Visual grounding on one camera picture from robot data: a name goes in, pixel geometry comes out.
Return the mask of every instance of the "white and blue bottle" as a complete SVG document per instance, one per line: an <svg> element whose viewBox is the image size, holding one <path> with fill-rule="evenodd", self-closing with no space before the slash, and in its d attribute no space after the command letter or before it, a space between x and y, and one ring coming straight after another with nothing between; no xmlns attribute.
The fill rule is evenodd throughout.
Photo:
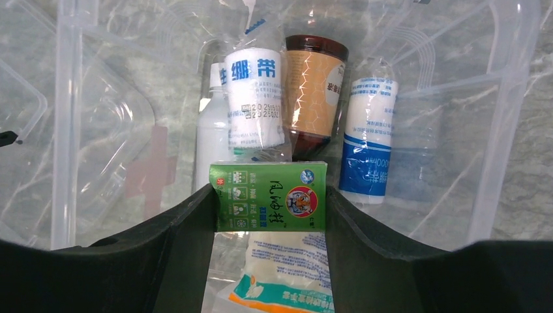
<svg viewBox="0 0 553 313"><path fill-rule="evenodd" d="M388 70L371 72L351 84L339 189L353 203L381 204L388 180L398 83Z"/></svg>

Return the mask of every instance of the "orange label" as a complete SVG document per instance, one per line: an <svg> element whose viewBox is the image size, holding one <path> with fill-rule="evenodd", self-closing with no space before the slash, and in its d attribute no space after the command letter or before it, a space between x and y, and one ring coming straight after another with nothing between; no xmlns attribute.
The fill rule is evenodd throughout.
<svg viewBox="0 0 553 313"><path fill-rule="evenodd" d="M345 64L318 52L288 51L288 109L291 129L330 136Z"/></svg>

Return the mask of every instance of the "white label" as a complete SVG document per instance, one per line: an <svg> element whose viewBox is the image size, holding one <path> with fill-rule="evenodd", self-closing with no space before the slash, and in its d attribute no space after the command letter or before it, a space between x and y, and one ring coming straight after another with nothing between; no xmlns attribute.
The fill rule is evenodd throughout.
<svg viewBox="0 0 553 313"><path fill-rule="evenodd" d="M362 78L354 81L346 120L346 140L350 136L389 147L397 93L398 83L393 80Z"/></svg>
<svg viewBox="0 0 553 313"><path fill-rule="evenodd" d="M225 58L230 146L267 148L284 143L280 54L250 48Z"/></svg>
<svg viewBox="0 0 553 313"><path fill-rule="evenodd" d="M331 106L338 104L340 98L340 90L342 89L342 80L344 80L344 71L346 65L344 63L336 66L328 75L325 84L325 96L327 103Z"/></svg>

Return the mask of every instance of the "red cross symbol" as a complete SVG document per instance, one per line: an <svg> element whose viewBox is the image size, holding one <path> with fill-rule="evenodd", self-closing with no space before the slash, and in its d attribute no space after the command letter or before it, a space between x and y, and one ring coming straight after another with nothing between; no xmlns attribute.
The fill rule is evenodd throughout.
<svg viewBox="0 0 553 313"><path fill-rule="evenodd" d="M127 168L125 196L145 196L145 220L161 213L163 188L175 182L177 157L167 157L167 136L167 127L154 126L150 157L134 161Z"/></svg>

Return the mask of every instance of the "plastic bag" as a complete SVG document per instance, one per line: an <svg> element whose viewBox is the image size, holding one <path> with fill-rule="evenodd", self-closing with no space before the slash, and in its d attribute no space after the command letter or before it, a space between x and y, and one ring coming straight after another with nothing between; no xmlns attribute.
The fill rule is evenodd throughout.
<svg viewBox="0 0 553 313"><path fill-rule="evenodd" d="M250 21L252 9L248 9ZM224 38L227 51L221 81L230 108L230 146L239 162L291 160L290 137L283 125L284 34L276 13L279 10L271 7L268 12L272 13L245 28L237 38L233 34Z"/></svg>
<svg viewBox="0 0 553 313"><path fill-rule="evenodd" d="M230 301L264 312L333 313L323 233L250 233L244 275Z"/></svg>

